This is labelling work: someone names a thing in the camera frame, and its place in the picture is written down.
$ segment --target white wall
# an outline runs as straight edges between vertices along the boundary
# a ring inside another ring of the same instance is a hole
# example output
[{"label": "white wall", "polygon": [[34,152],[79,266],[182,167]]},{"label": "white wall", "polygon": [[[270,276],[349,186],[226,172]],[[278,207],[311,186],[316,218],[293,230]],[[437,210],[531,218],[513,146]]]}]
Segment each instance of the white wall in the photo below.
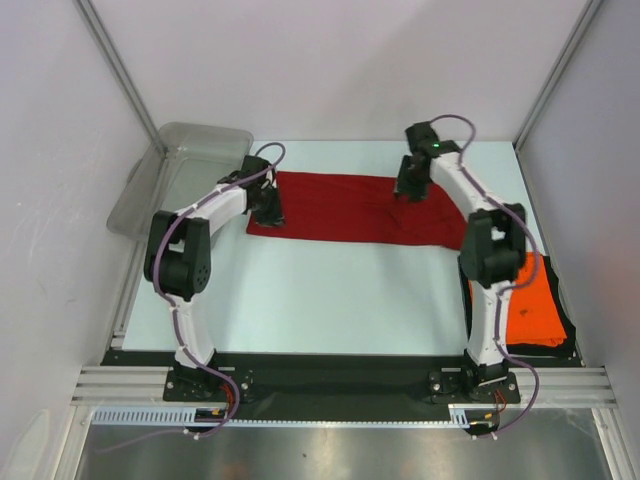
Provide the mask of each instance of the white wall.
[{"label": "white wall", "polygon": [[94,1],[159,125],[285,140],[401,139],[440,113],[512,140],[586,3]]},{"label": "white wall", "polygon": [[640,3],[603,11],[522,160],[591,365],[640,446]]},{"label": "white wall", "polygon": [[2,465],[41,409],[55,444],[106,339],[128,242],[105,222],[147,141],[71,0],[4,2],[0,64]]}]

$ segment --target table top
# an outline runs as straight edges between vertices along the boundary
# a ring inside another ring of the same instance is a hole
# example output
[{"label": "table top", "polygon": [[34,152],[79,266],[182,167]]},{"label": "table top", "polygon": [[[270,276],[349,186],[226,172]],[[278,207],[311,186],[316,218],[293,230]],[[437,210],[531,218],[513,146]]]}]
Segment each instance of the table top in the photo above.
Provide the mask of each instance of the table top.
[{"label": "table top", "polygon": [[[253,149],[265,142],[256,142]],[[283,142],[282,171],[395,177],[405,142]],[[277,149],[265,151],[271,159]],[[509,142],[477,142],[468,167],[496,195],[520,202],[543,248]],[[467,337],[457,251],[435,246],[251,236],[248,218],[221,231],[198,312],[219,351],[459,355]],[[169,312],[140,276],[123,349],[174,350]]]}]

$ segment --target orange cloth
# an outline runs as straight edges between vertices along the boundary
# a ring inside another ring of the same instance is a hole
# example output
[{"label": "orange cloth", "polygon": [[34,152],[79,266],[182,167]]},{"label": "orange cloth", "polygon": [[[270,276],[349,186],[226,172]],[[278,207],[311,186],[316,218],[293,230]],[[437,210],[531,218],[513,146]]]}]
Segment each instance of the orange cloth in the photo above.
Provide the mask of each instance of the orange cloth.
[{"label": "orange cloth", "polygon": [[[528,253],[516,284],[524,283],[533,271],[534,254]],[[553,299],[542,257],[536,279],[527,288],[516,290],[509,303],[507,345],[529,344],[557,347],[566,339],[558,307]]]}]

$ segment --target clear plastic container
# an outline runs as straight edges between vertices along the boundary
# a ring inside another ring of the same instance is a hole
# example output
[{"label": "clear plastic container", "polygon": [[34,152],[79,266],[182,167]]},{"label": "clear plastic container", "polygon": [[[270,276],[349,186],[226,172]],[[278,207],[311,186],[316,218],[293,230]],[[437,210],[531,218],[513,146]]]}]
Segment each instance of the clear plastic container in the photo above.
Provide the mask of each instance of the clear plastic container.
[{"label": "clear plastic container", "polygon": [[159,133],[165,158],[149,146],[107,219],[109,230],[136,241],[146,241],[157,210],[186,207],[239,169],[253,143],[249,132],[188,123],[168,123]]}]

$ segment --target red towel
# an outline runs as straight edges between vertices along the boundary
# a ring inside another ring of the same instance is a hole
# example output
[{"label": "red towel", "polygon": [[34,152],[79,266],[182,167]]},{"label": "red towel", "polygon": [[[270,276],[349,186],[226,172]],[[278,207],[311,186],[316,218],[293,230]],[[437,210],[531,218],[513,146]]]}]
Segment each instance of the red towel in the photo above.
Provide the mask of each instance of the red towel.
[{"label": "red towel", "polygon": [[333,242],[441,245],[459,250],[466,221],[449,196],[430,185],[423,202],[393,195],[394,178],[278,172],[286,225],[247,233]]}]

